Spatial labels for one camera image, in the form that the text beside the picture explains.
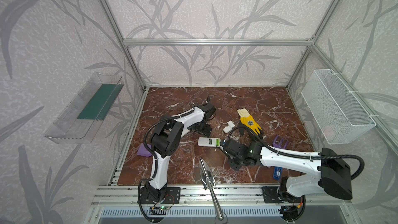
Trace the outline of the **red white remote control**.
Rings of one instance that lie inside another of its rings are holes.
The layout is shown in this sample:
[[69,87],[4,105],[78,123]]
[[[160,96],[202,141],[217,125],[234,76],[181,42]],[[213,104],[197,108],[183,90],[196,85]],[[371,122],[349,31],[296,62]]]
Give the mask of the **red white remote control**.
[[199,138],[198,145],[201,147],[219,147],[221,139],[219,138]]

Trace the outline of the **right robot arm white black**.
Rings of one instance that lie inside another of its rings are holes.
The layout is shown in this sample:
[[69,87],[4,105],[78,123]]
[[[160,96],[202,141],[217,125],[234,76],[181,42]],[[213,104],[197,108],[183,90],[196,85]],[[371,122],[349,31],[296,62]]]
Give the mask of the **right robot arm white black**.
[[337,199],[351,200],[351,182],[365,167],[360,156],[338,155],[328,148],[321,152],[299,152],[274,148],[258,141],[245,146],[233,139],[222,141],[220,145],[235,171],[241,167],[262,166],[300,172],[300,176],[282,178],[279,187],[282,198],[328,194]]

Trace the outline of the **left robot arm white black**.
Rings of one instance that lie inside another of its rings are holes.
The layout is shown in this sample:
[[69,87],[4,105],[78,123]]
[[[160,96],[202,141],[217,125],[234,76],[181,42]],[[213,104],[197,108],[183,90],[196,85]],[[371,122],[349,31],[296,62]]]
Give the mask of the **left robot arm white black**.
[[189,132],[197,132],[208,138],[212,127],[208,124],[216,113],[210,97],[200,105],[193,105],[186,112],[177,115],[163,115],[153,124],[143,138],[144,148],[153,157],[150,178],[143,178],[144,186],[139,186],[138,203],[160,203],[166,198],[167,171],[172,154],[177,150],[181,138]]

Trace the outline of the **white battery cover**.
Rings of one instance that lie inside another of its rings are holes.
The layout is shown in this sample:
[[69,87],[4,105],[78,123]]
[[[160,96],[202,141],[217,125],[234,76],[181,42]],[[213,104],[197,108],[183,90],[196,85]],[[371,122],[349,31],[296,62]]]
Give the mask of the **white battery cover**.
[[228,121],[228,126],[230,126],[231,128],[235,127],[235,124],[232,121]]
[[231,130],[232,130],[232,128],[231,128],[230,126],[225,127],[225,128],[223,129],[224,133],[229,133]]

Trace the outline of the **yellow work glove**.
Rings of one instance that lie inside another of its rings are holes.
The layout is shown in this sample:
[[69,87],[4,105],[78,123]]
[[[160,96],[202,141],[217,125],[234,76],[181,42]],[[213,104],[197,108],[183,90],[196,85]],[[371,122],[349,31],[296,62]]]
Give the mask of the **yellow work glove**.
[[263,139],[264,132],[253,116],[245,109],[237,110],[240,116],[240,125],[250,128],[259,138]]

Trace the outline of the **blue lighter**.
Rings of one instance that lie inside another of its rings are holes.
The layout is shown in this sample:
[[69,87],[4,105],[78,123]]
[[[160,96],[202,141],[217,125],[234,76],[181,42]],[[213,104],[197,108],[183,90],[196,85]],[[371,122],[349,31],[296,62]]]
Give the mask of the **blue lighter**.
[[282,172],[283,172],[283,168],[275,167],[274,168],[274,173],[273,173],[273,179],[280,180]]

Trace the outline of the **purple object left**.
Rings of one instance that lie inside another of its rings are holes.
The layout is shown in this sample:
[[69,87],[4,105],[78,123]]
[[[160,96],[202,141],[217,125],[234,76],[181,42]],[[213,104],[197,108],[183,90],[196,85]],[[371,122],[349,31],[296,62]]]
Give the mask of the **purple object left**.
[[140,145],[140,147],[139,147],[139,149],[138,149],[138,151],[137,151],[137,155],[138,155],[138,156],[141,156],[141,157],[151,157],[151,156],[152,156],[151,152],[148,151],[148,150],[145,148],[144,144],[141,144],[141,145]]

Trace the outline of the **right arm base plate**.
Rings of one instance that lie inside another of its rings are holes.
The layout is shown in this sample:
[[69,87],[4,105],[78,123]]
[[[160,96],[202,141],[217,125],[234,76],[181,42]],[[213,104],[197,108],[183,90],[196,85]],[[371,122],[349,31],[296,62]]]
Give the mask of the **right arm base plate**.
[[299,205],[302,198],[297,198],[288,193],[279,192],[279,187],[264,186],[261,188],[264,203]]

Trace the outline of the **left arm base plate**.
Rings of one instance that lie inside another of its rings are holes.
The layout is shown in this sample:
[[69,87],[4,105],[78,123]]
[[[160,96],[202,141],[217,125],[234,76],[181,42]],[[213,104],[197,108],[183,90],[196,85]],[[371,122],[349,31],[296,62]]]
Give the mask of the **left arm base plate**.
[[152,186],[143,187],[140,189],[140,198],[138,203],[140,204],[155,204],[155,203],[166,203],[166,204],[178,204],[181,196],[180,187],[163,187],[160,190],[153,188]]

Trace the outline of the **clear plastic wall shelf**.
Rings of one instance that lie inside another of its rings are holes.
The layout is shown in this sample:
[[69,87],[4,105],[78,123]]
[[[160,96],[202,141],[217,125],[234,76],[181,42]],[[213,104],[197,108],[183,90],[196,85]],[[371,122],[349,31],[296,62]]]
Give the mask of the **clear plastic wall shelf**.
[[56,144],[90,144],[123,86],[122,76],[93,73],[44,137]]

